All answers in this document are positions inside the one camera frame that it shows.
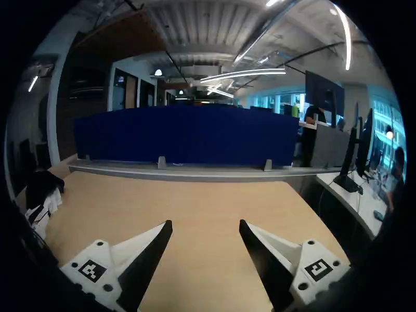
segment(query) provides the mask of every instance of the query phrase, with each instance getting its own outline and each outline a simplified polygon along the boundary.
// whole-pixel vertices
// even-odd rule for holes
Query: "ceiling light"
[[[209,91],[212,91],[214,93],[218,93],[218,94],[221,94],[221,95],[225,95],[225,96],[228,96],[228,97],[234,99],[234,95],[232,95],[230,93],[226,93],[226,92],[223,92],[223,91],[220,91],[220,90],[216,90],[216,89],[212,89],[212,88],[208,88],[208,90]]]
[[[219,83],[215,87],[213,87],[212,89],[217,90],[221,86],[222,86],[222,83]]]
[[[345,16],[344,12],[341,11],[340,8],[338,8],[336,5],[334,5],[336,11],[340,15],[340,19],[342,21],[342,25],[344,26],[344,32],[345,32],[345,43],[347,45],[347,59],[345,61],[345,70],[349,70],[349,67],[351,65],[351,33],[349,32],[349,25],[347,17]]]
[[[32,91],[32,88],[33,88],[33,86],[35,85],[35,82],[36,82],[36,80],[39,78],[39,76],[35,76],[34,78],[33,78],[33,80],[32,80],[32,83],[30,84],[30,87],[29,87],[29,92],[30,91]]]
[[[272,6],[273,4],[276,4],[277,2],[283,2],[284,0],[269,0],[268,3],[266,3],[267,7]]]
[[[269,57],[265,57],[264,59],[261,59],[258,61],[260,64],[263,64],[264,62],[267,62],[269,60]]]
[[[228,74],[221,74],[201,79],[201,83],[211,82],[215,80],[245,77],[245,76],[260,76],[260,75],[284,75],[284,68],[267,68],[267,69],[252,69],[238,72],[231,72]]]
[[[234,83],[234,80],[233,80],[233,81],[231,81],[231,83],[228,85],[228,87],[227,87],[227,89],[226,89],[226,90],[230,89],[233,83]]]
[[[242,53],[239,56],[237,56],[236,59],[235,59],[235,61],[234,61],[234,64],[236,64],[239,61],[241,61],[241,59],[251,50],[252,47],[254,47],[254,45],[257,43],[257,41],[260,40],[261,37],[262,36],[257,37],[257,39],[251,44],[251,46],[248,47],[248,49],[244,53]]]

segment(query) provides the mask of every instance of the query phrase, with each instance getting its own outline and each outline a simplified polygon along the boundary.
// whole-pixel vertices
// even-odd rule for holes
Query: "ceiling duct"
[[[247,41],[242,45],[233,65],[237,65],[244,56],[253,48],[253,46],[270,30],[270,28],[277,23],[287,11],[289,11],[300,0],[286,0],[282,1],[276,10],[271,12],[257,29],[251,34]]]

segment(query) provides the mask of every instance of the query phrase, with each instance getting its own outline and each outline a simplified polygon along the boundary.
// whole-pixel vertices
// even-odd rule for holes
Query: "door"
[[[147,81],[140,80],[140,107],[153,106],[154,104],[154,85]]]
[[[126,81],[126,108],[136,107],[138,78],[128,75]]]

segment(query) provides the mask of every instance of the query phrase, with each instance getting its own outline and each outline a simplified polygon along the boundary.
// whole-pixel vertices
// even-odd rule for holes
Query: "desk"
[[[386,213],[387,206],[380,198],[373,198],[372,190],[366,180],[362,179],[357,172],[349,173],[349,177],[355,183],[362,186],[363,194],[358,192],[349,193],[332,181],[339,173],[318,174],[317,180],[328,191],[331,192],[354,216],[355,219],[363,226],[364,230],[373,239],[380,231],[381,222],[374,218],[374,210],[379,211],[383,216]]]
[[[96,239],[117,244],[171,219],[173,233],[143,311],[270,311],[240,237],[245,219],[293,242],[315,238],[348,263],[335,237],[285,182],[204,183],[74,172],[46,242],[63,265]]]

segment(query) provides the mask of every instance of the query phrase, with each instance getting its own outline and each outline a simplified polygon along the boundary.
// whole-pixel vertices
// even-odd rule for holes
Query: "white desk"
[[[316,177],[318,182],[330,191],[352,213],[370,238],[373,239],[377,236],[381,227],[381,221],[374,217],[374,210],[384,216],[387,206],[380,198],[373,198],[371,187],[366,180],[362,179],[357,172],[353,173],[349,173],[348,176],[355,183],[362,186],[362,195],[358,192],[349,193],[335,182],[332,182],[339,173],[318,174]]]

